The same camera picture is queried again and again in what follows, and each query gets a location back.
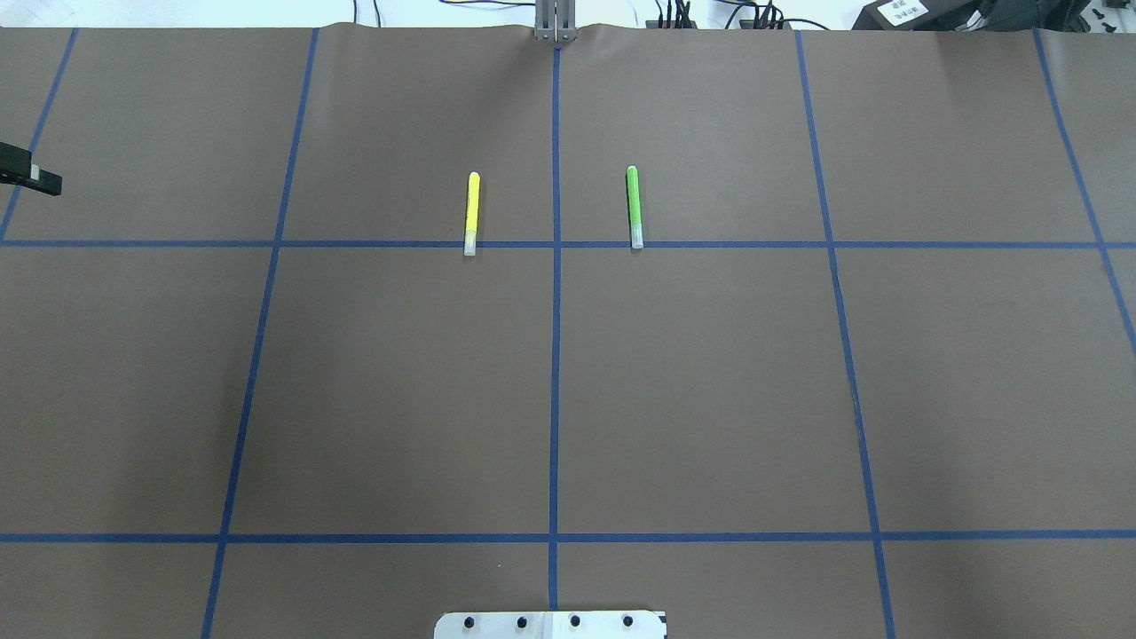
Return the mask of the black power adapter box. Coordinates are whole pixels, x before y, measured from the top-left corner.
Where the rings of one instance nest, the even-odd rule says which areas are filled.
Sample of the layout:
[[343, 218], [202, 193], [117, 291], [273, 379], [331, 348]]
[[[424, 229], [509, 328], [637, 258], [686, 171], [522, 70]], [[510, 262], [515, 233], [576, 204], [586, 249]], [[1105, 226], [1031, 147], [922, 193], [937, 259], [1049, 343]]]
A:
[[982, 1], [872, 1], [852, 31], [953, 31], [968, 24]]

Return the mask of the yellow highlighter marker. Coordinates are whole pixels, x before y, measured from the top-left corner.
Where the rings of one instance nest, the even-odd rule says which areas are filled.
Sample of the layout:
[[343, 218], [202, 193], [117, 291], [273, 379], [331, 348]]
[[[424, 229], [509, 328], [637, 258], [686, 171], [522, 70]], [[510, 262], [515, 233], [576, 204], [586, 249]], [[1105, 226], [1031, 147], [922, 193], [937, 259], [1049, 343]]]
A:
[[481, 185], [482, 179], [478, 171], [471, 171], [467, 179], [465, 230], [462, 254], [465, 257], [477, 255], [477, 236], [481, 214]]

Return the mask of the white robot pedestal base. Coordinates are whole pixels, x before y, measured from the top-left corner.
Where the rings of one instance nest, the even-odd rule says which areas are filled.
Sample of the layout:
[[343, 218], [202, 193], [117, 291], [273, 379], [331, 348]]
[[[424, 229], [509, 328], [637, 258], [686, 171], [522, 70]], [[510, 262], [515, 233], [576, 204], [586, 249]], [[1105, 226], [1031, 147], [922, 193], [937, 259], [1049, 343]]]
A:
[[446, 613], [434, 638], [667, 638], [661, 611], [466, 611]]

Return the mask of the green highlighter marker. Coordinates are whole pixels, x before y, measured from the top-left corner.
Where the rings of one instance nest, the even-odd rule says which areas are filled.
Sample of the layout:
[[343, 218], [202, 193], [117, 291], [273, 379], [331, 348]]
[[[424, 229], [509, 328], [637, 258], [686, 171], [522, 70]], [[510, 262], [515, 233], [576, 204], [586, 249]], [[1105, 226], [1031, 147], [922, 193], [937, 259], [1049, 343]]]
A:
[[627, 167], [625, 173], [625, 189], [630, 248], [632, 250], [642, 250], [644, 248], [643, 207], [640, 186], [640, 171], [635, 165]]

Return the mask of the aluminium frame post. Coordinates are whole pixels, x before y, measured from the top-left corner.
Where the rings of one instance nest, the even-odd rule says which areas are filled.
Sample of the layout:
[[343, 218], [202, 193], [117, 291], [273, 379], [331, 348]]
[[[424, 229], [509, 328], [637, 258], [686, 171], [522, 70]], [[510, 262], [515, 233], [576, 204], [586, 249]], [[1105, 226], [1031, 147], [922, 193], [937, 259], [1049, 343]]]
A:
[[538, 42], [565, 44], [579, 35], [575, 0], [535, 0], [534, 39]]

